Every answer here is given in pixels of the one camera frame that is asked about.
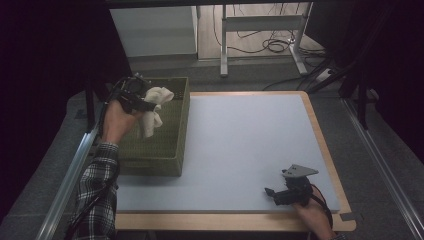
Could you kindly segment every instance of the green box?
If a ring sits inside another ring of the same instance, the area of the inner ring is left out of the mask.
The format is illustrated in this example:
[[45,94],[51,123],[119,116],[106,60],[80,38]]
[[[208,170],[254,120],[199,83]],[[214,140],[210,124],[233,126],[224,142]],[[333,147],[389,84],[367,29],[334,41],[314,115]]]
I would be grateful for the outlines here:
[[138,124],[119,144],[121,174],[139,176],[181,176],[190,89],[188,78],[145,78],[153,87],[165,87],[174,98],[162,105],[158,114],[163,122],[147,139],[137,138]]

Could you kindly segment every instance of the dark curtain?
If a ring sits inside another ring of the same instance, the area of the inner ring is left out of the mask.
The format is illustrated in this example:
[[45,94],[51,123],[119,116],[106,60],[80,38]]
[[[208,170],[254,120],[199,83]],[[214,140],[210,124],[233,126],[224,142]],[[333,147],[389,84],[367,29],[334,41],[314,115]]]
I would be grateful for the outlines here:
[[[379,95],[377,111],[424,162],[424,2],[392,1],[395,8],[362,66],[367,66],[368,87]],[[378,11],[387,2],[356,3],[345,47],[336,56],[340,66],[355,57]]]
[[86,81],[103,99],[106,82],[131,75],[106,7],[7,4],[0,8],[2,217],[53,141],[68,99]]

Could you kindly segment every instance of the aluminum rail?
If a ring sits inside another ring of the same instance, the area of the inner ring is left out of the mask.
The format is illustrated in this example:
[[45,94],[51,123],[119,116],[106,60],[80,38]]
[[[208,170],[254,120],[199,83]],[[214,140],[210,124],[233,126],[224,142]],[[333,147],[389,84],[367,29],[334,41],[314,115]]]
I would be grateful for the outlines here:
[[411,203],[411,200],[409,200],[408,196],[402,190],[402,187],[399,185],[398,181],[393,175],[393,172],[390,170],[389,165],[387,165],[386,160],[375,144],[370,133],[367,130],[364,130],[362,125],[357,120],[356,110],[352,102],[350,100],[342,99],[342,103],[348,110],[353,125],[355,126],[361,140],[370,153],[371,158],[377,167],[377,170],[379,171],[384,183],[386,184],[386,187],[392,195],[393,200],[405,218],[405,221],[408,224],[415,239],[424,239],[424,225],[419,214],[417,213],[417,210]]
[[53,238],[75,183],[78,181],[78,177],[84,165],[85,159],[90,151],[91,145],[96,139],[97,131],[98,124],[94,126],[91,132],[84,134],[75,156],[72,159],[71,165],[66,172],[65,178],[60,185],[56,197],[53,200],[53,203],[46,217],[44,218],[44,222],[41,225],[37,237],[35,238],[36,240],[50,240]]

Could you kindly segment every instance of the cable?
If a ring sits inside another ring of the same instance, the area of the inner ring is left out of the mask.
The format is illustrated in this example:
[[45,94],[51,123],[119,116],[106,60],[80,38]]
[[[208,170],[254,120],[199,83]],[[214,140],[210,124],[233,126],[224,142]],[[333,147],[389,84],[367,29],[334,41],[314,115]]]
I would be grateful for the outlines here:
[[65,240],[72,239],[73,235],[77,231],[79,225],[81,224],[82,220],[87,216],[87,214],[93,209],[93,207],[104,197],[106,197],[109,188],[112,187],[113,183],[116,181],[119,175],[119,164],[117,165],[117,169],[114,172],[113,176],[109,181],[106,181],[105,186],[91,199],[91,201],[84,206],[84,208],[81,210],[81,212],[78,214],[78,216],[75,217],[75,219],[72,221],[72,223],[69,225],[68,230],[66,231]]
[[284,79],[284,80],[281,80],[281,81],[278,81],[278,82],[275,82],[275,83],[271,83],[271,84],[267,85],[266,87],[264,87],[262,89],[262,91],[266,91],[267,88],[272,87],[274,85],[278,85],[278,84],[285,83],[285,82],[290,82],[290,81],[295,81],[295,80],[299,80],[299,79],[302,79],[302,78],[300,77],[300,78]]
[[322,69],[324,69],[325,67],[327,67],[331,62],[331,59],[327,58],[324,59],[316,68],[314,68],[314,70],[312,70],[297,86],[296,91],[299,91],[300,87],[303,85],[304,82],[306,82],[306,80],[308,80],[310,77],[315,76],[316,74],[320,73]]
[[300,3],[297,4],[297,8],[296,8],[296,13],[295,14],[297,14],[297,11],[299,11],[299,6],[300,6]]
[[287,8],[287,6],[288,6],[289,4],[288,4],[288,3],[286,3],[286,6],[284,6],[284,8],[283,8],[283,5],[284,5],[284,3],[281,5],[280,15],[284,15],[284,14],[286,13],[286,8]]
[[304,63],[305,63],[306,65],[310,66],[310,67],[313,67],[313,68],[318,67],[318,66],[319,66],[319,64],[318,64],[318,65],[313,65],[312,63],[308,62],[308,59],[311,59],[311,58],[332,59],[332,58],[330,58],[330,57],[326,57],[326,56],[312,56],[312,57],[305,57],[305,58],[304,58]]
[[[216,26],[215,26],[215,5],[213,6],[213,9],[212,9],[212,15],[213,15],[213,30],[214,30],[214,34],[215,34],[215,39],[216,39],[216,41],[217,41],[217,43],[220,45],[220,46],[222,46],[222,44],[220,43],[220,41],[218,40],[218,35],[216,34]],[[245,35],[245,36],[240,36],[239,35],[239,33],[237,32],[237,34],[238,34],[238,36],[240,37],[240,38],[245,38],[245,37],[248,37],[248,36],[251,36],[251,35],[254,35],[254,34],[256,34],[256,33],[259,33],[259,32],[261,32],[261,31],[256,31],[256,32],[253,32],[253,33],[250,33],[250,34],[248,34],[248,35]],[[249,54],[254,54],[254,53],[259,53],[259,52],[262,52],[262,51],[265,51],[265,50],[269,50],[270,52],[273,52],[273,53],[281,53],[281,52],[284,52],[288,47],[289,47],[289,45],[290,45],[290,43],[289,42],[287,42],[287,41],[284,41],[284,40],[279,40],[279,39],[275,39],[274,37],[275,37],[275,33],[276,33],[276,31],[272,31],[272,33],[271,33],[271,35],[270,35],[270,37],[268,38],[268,39],[266,39],[266,40],[264,40],[263,42],[262,42],[262,49],[260,49],[260,50],[257,50],[257,51],[246,51],[246,50],[242,50],[242,49],[239,49],[239,48],[235,48],[235,47],[227,47],[228,49],[233,49],[233,50],[236,50],[236,51],[240,51],[240,52],[243,52],[243,53],[249,53]],[[275,50],[275,47],[276,46],[278,46],[278,47],[280,47],[280,49],[279,50]]]

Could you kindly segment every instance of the plaid shirt sleeve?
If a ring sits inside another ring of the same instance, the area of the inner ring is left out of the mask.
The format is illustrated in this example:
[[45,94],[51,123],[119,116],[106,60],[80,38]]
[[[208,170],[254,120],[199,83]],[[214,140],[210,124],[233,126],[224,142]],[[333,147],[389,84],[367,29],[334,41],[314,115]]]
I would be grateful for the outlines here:
[[77,212],[71,222],[82,209],[93,201],[98,193],[112,182],[106,195],[83,218],[73,239],[114,239],[116,213],[116,178],[119,173],[118,145],[100,143],[94,158],[84,171],[78,189]]

